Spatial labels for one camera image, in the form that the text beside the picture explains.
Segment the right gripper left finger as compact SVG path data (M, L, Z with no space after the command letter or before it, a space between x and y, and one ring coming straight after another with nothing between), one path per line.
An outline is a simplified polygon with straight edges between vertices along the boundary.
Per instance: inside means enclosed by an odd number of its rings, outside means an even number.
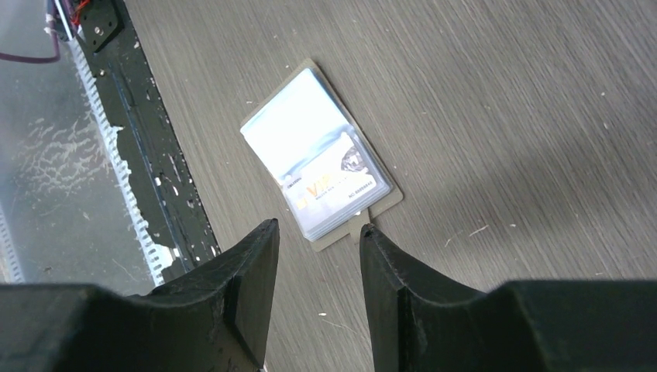
M280 229L262 221L234 247L146 295L93 284L4 284L3 371L262 371Z

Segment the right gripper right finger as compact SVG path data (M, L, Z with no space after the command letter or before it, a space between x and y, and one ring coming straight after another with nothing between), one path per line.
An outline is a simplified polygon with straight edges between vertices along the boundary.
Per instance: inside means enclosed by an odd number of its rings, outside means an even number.
M376 226L359 258L377 371L654 371L654 280L519 280L475 290Z

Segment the beige card holder wallet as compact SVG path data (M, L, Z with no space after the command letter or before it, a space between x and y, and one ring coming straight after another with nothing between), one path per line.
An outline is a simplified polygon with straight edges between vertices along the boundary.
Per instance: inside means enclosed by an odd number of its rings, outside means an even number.
M315 252L400 203L404 195L311 59L245 119L240 133Z

